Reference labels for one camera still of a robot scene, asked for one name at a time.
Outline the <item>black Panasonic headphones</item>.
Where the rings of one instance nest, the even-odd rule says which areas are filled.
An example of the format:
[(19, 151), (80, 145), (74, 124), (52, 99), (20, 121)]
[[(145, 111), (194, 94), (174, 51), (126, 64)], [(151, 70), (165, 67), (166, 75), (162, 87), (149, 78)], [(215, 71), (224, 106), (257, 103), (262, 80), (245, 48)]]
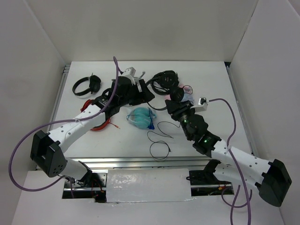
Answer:
[[(179, 79), (178, 79), (178, 74), (176, 72), (174, 72), (173, 70), (167, 70), (167, 71), (163, 71), (163, 72), (159, 72), (157, 73), (156, 75), (154, 75), (151, 79), (149, 79), (147, 82), (146, 82), (146, 87), (148, 86), (151, 86), (152, 90), (160, 95), (160, 96), (167, 96), (167, 95), (172, 95), (176, 92), (179, 92), (179, 96), (180, 97), (183, 97), (184, 95), (184, 91), (183, 90), (179, 90), (180, 87), (179, 87)], [(169, 156), (169, 153), (171, 152), (171, 149), (168, 145), (168, 143), (166, 143), (165, 141), (163, 140), (159, 140), (159, 141), (153, 141), (150, 137), (149, 137), (149, 134), (150, 133), (153, 133), (155, 135), (158, 135), (158, 136), (161, 136), (161, 137), (165, 137), (165, 138), (172, 138), (172, 136), (166, 134), (165, 132), (163, 132), (159, 125), (162, 124), (162, 123), (169, 123), (171, 125), (174, 125), (176, 128), (179, 128), (180, 125), (175, 125), (174, 123), (171, 123), (169, 121), (160, 121), (157, 123), (157, 128), (158, 130), (160, 131), (160, 134), (159, 133), (156, 133), (154, 131), (148, 131), (147, 132), (147, 138), (151, 141), (151, 145), (149, 147), (149, 152), (150, 152), (150, 155), (153, 159), (155, 160), (165, 160), (167, 159), (167, 157)], [(167, 148), (168, 148), (168, 152), (167, 152), (167, 155), (165, 157), (155, 157), (152, 152), (151, 152), (151, 148), (153, 145), (155, 144), (162, 144), (162, 145), (165, 145)]]

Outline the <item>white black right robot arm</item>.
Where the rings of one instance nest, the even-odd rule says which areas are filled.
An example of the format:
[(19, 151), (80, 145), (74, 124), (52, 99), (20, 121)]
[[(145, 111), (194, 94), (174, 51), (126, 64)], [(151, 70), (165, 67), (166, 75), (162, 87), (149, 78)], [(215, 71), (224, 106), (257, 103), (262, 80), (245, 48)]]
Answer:
[(181, 124), (186, 139), (193, 142), (196, 151), (216, 163), (204, 172), (208, 183), (219, 180), (247, 184), (265, 202), (275, 207), (282, 205), (292, 184), (282, 161), (268, 161), (230, 147), (225, 140), (208, 131), (203, 116), (195, 113), (195, 107), (189, 101), (166, 100), (165, 103), (168, 114)]

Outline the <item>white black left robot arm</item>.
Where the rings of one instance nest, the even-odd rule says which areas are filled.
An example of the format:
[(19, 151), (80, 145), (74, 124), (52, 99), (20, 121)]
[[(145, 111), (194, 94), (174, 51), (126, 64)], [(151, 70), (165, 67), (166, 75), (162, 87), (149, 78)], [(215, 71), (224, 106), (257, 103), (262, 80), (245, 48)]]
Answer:
[(62, 126), (48, 133), (37, 131), (33, 136), (30, 158), (49, 178), (63, 175), (86, 187), (92, 182), (92, 170), (83, 162), (65, 157), (64, 153), (81, 136), (117, 114), (121, 107), (144, 104), (154, 97), (143, 79), (134, 81), (119, 76), (74, 119), (64, 121)]

